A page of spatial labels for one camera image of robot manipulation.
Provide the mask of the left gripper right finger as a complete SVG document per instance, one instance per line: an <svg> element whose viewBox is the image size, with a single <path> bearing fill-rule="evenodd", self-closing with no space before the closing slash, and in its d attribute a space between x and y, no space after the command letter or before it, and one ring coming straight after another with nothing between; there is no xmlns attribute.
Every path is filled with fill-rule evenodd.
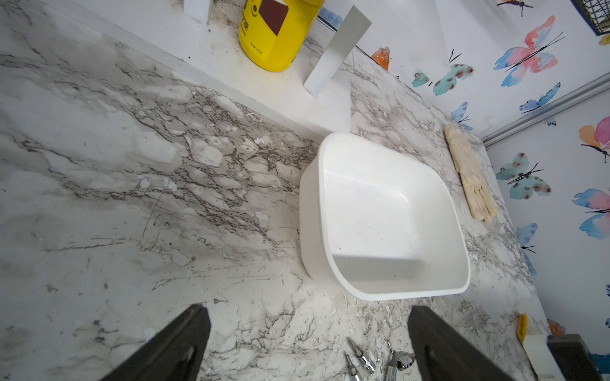
<svg viewBox="0 0 610 381"><path fill-rule="evenodd" d="M427 306L414 306L408 331L423 380L510 380Z"/></svg>

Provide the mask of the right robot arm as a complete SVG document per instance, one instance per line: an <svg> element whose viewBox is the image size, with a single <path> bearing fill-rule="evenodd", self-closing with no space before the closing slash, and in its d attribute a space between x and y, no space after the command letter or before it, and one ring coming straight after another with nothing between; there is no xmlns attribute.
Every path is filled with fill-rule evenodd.
<svg viewBox="0 0 610 381"><path fill-rule="evenodd" d="M609 355L596 361L578 334L527 335L522 346L538 380L606 380Z"/></svg>

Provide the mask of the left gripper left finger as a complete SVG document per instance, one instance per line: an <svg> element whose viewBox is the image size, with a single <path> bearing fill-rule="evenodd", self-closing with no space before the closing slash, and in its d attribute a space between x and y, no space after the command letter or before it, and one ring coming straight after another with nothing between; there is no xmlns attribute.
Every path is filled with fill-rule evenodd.
<svg viewBox="0 0 610 381"><path fill-rule="evenodd" d="M104 380L197 380L211 334L208 310L189 306Z"/></svg>

